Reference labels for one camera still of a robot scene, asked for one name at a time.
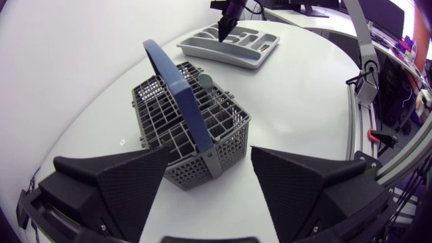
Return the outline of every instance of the dishwasher cutlery basket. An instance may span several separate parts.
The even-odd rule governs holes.
[[[132,90],[142,147],[169,148],[165,178],[183,190],[219,177],[246,154],[250,116],[216,84],[205,90],[201,69],[175,66],[153,40],[144,48],[156,75]]]

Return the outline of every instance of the white table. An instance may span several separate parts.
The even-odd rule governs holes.
[[[355,63],[333,43],[295,26],[258,21],[238,25],[280,36],[278,46],[257,70],[183,55],[176,44],[198,30],[171,41],[163,49],[174,63],[190,61],[202,67],[220,87],[236,96],[252,118],[248,145],[345,159],[345,80],[358,74]],[[297,45],[299,39],[304,45]],[[95,157],[141,149],[131,90],[153,74],[149,60],[145,59],[107,88],[59,139],[36,181],[54,171],[55,156]],[[33,229],[27,230],[28,238],[34,238]],[[187,192],[162,180],[141,242],[158,242],[163,236],[256,236],[261,242],[277,242],[253,172],[250,148],[247,156],[220,178]]]
[[[347,36],[351,38],[357,38],[356,30],[348,14],[342,13],[334,9],[327,9],[324,7],[314,7],[314,9],[320,11],[321,13],[324,13],[329,17],[328,18],[308,17],[294,10],[271,10],[271,9],[265,9],[265,15],[266,17],[270,17],[270,20],[272,20],[273,17],[273,19],[276,18],[279,21],[292,24],[301,28],[305,28],[307,30],[312,30],[312,31],[320,30],[320,31],[341,34],[343,36]],[[397,42],[397,40],[394,40],[392,37],[390,37],[386,33],[376,28],[373,28],[373,31],[377,32],[381,36],[384,36],[389,42],[393,44]],[[372,41],[372,43],[377,50],[386,54],[388,57],[392,58],[394,61],[399,63],[402,67],[407,69],[414,77],[416,77],[419,80],[422,80],[422,78],[416,73],[415,67],[413,65],[409,65],[401,61],[393,54],[391,49],[387,49],[382,45],[380,45],[379,43],[376,43],[375,41]]]

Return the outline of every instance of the wire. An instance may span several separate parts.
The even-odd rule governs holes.
[[[265,16],[264,16],[264,7],[263,7],[263,5],[261,4],[261,2],[259,1],[259,0],[254,0],[258,5],[259,5],[259,7],[260,7],[260,10],[258,11],[258,12],[255,12],[255,9],[254,10],[250,10],[247,6],[244,6],[244,8],[246,9],[246,10],[248,10],[251,14],[261,14],[262,16],[263,16],[263,20],[267,20],[266,18],[265,18]]]
[[[411,72],[408,71],[408,73],[411,75],[412,80],[414,81],[414,83],[416,84],[418,91],[420,92],[421,87],[423,86],[423,84],[421,84],[421,86],[419,86],[418,82],[416,81],[416,78],[414,77],[414,75],[411,74]]]
[[[258,6],[258,3],[255,3],[254,11],[255,11],[255,9],[257,8],[257,6]]]
[[[371,73],[371,71],[365,72],[364,74],[360,74],[359,76],[355,76],[353,78],[350,78],[349,80],[345,81],[345,84],[347,84],[347,85],[355,84],[357,86],[356,81],[360,78],[367,76],[370,73]]]
[[[411,175],[410,181],[405,187],[405,190],[403,191],[401,197],[398,199],[397,203],[399,205],[398,211],[393,215],[392,218],[390,218],[391,225],[389,226],[389,229],[391,229],[396,222],[396,219],[398,218],[399,214],[402,212],[402,209],[405,207],[405,205],[410,201],[411,196],[416,192],[417,188],[420,186],[421,182],[425,182],[425,175],[426,173],[431,169],[432,166],[432,157],[429,155],[425,162],[421,165],[421,167],[417,168],[415,172]],[[411,179],[413,175],[416,174],[416,178],[414,179],[414,184],[411,186],[408,190],[408,185],[411,183]]]
[[[39,168],[34,172],[32,178],[30,179],[30,183],[29,183],[29,185],[28,185],[27,193],[30,193],[30,192],[32,192],[32,191],[34,190],[34,180],[35,180],[36,174],[38,173],[38,171],[39,171],[40,169],[41,169],[41,168],[39,167]]]
[[[35,181],[35,178],[36,178],[36,174],[38,173],[38,171],[39,171],[40,169],[41,169],[41,168],[39,167],[39,168],[34,172],[32,178],[30,179],[30,183],[29,183],[29,185],[28,185],[28,189],[27,189],[27,194],[31,193],[31,192],[34,190],[34,181]],[[38,228],[37,228],[37,227],[34,228],[34,232],[35,232],[35,234],[36,234],[36,242],[39,243],[39,233],[38,233]]]
[[[377,80],[375,79],[375,75],[373,75],[373,70],[370,71],[372,73],[373,82],[375,83],[375,86],[377,87],[377,96],[378,96],[378,112],[379,112],[379,121],[381,122],[380,131],[383,131],[383,103],[381,102],[381,94],[379,92],[379,86],[377,83]],[[381,141],[379,141],[378,151],[381,149]]]
[[[412,97],[412,89],[411,89],[411,88],[410,88],[410,91],[411,91],[411,93],[410,93],[410,97],[409,97],[408,99],[404,100],[404,102],[402,102],[402,108],[404,108],[404,104],[405,104],[405,102],[406,102],[406,101],[409,101],[409,100],[411,99],[411,97]]]

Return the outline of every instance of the blue handle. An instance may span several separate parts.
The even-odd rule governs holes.
[[[204,152],[210,149],[213,146],[213,142],[189,83],[154,40],[146,40],[143,44],[156,75],[160,75],[165,81],[171,95],[180,108],[183,119],[188,125],[198,150]]]

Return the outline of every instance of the gray plastic basket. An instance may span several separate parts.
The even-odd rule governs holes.
[[[234,96],[224,92],[218,85],[214,84],[211,93],[208,93],[198,83],[201,69],[189,62],[181,63],[177,68],[192,88],[213,141],[216,157],[208,151],[206,155],[198,151],[162,77],[152,76],[134,88],[132,104],[142,134],[142,147],[167,146],[171,161],[165,178],[181,189],[188,190],[217,177],[214,165],[225,171],[246,154],[250,116],[233,100]]]

